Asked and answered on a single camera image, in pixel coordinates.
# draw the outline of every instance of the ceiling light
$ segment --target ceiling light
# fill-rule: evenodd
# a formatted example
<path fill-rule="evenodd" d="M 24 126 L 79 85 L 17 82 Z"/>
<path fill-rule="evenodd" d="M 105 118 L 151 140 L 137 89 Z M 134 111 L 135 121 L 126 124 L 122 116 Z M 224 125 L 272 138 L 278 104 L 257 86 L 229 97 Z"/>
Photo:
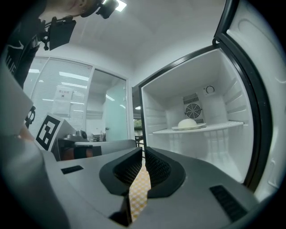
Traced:
<path fill-rule="evenodd" d="M 121 11 L 127 6 L 127 4 L 124 3 L 124 2 L 122 2 L 122 1 L 120 1 L 120 0 L 116 0 L 116 1 L 119 3 L 119 5 L 118 5 L 118 7 L 116 8 L 116 10 L 119 11 L 119 12 L 121 12 Z"/>
<path fill-rule="evenodd" d="M 83 85 L 77 85 L 77 84 L 70 84 L 70 83 L 63 83 L 63 85 L 68 85 L 68 86 L 75 86 L 75 87 L 79 87 L 79 88 L 85 88 L 86 89 L 86 86 L 83 86 Z"/>
<path fill-rule="evenodd" d="M 78 80 L 82 80 L 82 81 L 88 81 L 88 77 L 79 76 L 79 75 L 71 74 L 71 73 L 67 73 L 67 72 L 59 72 L 59 75 L 60 76 L 70 77 L 70 78 L 74 78 L 74 79 L 78 79 Z"/>
<path fill-rule="evenodd" d="M 81 94 L 76 94 L 75 92 L 73 93 L 75 96 L 81 96 L 81 97 L 84 97 L 84 95 L 81 95 Z"/>
<path fill-rule="evenodd" d="M 39 69 L 29 69 L 29 73 L 40 73 Z"/>
<path fill-rule="evenodd" d="M 114 99 L 112 99 L 110 96 L 106 95 L 105 97 L 107 97 L 108 99 L 110 99 L 111 101 L 114 101 Z"/>
<path fill-rule="evenodd" d="M 71 102 L 72 104 L 80 104 L 80 105 L 84 105 L 83 102 Z"/>

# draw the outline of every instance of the window blinds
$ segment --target window blinds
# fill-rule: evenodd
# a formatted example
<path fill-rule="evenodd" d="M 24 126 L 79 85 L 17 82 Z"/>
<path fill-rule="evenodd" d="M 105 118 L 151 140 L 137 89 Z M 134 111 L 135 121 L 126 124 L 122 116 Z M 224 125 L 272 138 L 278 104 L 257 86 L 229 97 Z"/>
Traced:
<path fill-rule="evenodd" d="M 88 79 L 92 66 L 63 59 L 50 58 L 40 73 L 36 82 L 32 101 L 36 107 L 36 117 L 29 130 L 34 137 L 48 112 L 52 112 L 57 86 L 72 88 L 70 114 L 60 115 L 66 119 L 73 128 L 82 129 L 84 114 L 84 99 L 87 96 Z"/>
<path fill-rule="evenodd" d="M 47 60 L 48 57 L 35 57 L 31 64 L 29 73 L 24 82 L 24 92 L 27 96 L 29 96 L 29 98 L 32 97 L 32 92 L 36 85 L 36 81 L 40 75 L 40 72 L 45 66 Z"/>

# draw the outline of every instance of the black vent slot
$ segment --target black vent slot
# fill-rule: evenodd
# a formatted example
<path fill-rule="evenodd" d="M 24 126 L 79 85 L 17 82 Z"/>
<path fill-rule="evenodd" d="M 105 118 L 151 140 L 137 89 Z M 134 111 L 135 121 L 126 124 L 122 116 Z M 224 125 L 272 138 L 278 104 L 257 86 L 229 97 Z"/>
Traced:
<path fill-rule="evenodd" d="M 142 167 L 142 148 L 105 164 L 99 171 L 99 178 L 107 190 L 114 195 L 126 196 Z"/>
<path fill-rule="evenodd" d="M 211 187 L 210 191 L 232 222 L 239 220 L 247 214 L 240 203 L 222 185 Z"/>
<path fill-rule="evenodd" d="M 128 186 L 131 186 L 142 167 L 142 155 L 134 154 L 117 165 L 113 173 L 115 177 Z"/>
<path fill-rule="evenodd" d="M 185 97 L 183 97 L 183 102 L 184 104 L 189 104 L 192 102 L 197 102 L 198 101 L 198 95 L 197 93 L 191 94 L 191 95 L 187 95 Z"/>
<path fill-rule="evenodd" d="M 186 174 L 179 162 L 150 147 L 145 148 L 145 160 L 151 183 L 147 198 L 168 197 L 184 182 Z"/>
<path fill-rule="evenodd" d="M 195 119 L 195 121 L 197 124 L 203 124 L 204 123 L 203 119 Z"/>
<path fill-rule="evenodd" d="M 146 152 L 146 161 L 146 168 L 150 176 L 151 188 L 162 183 L 169 177 L 171 166 L 168 163 L 148 151 Z"/>
<path fill-rule="evenodd" d="M 69 168 L 65 168 L 65 169 L 61 169 L 63 174 L 70 174 L 79 170 L 83 170 L 83 167 L 81 167 L 80 165 L 76 165 L 73 167 L 69 167 Z"/>

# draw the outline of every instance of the ceiling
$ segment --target ceiling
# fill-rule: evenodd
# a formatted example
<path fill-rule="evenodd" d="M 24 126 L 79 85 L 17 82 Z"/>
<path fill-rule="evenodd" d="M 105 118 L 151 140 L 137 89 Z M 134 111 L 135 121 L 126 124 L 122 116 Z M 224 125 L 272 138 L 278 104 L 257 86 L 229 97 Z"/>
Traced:
<path fill-rule="evenodd" d="M 187 21 L 192 13 L 212 6 L 223 6 L 224 0 L 122 0 L 127 6 L 114 11 L 108 19 L 93 14 L 77 17 L 71 43 L 136 55 L 144 43 L 160 30 L 172 31 L 174 21 Z"/>

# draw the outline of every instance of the kitchen appliance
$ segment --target kitchen appliance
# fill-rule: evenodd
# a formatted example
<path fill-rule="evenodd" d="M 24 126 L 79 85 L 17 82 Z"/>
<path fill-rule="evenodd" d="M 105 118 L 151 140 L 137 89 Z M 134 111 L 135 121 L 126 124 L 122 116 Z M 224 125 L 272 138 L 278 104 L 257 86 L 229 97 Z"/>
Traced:
<path fill-rule="evenodd" d="M 145 147 L 207 161 L 262 200 L 284 176 L 286 58 L 245 1 L 226 1 L 210 44 L 139 85 Z M 206 126 L 172 130 L 187 117 Z"/>

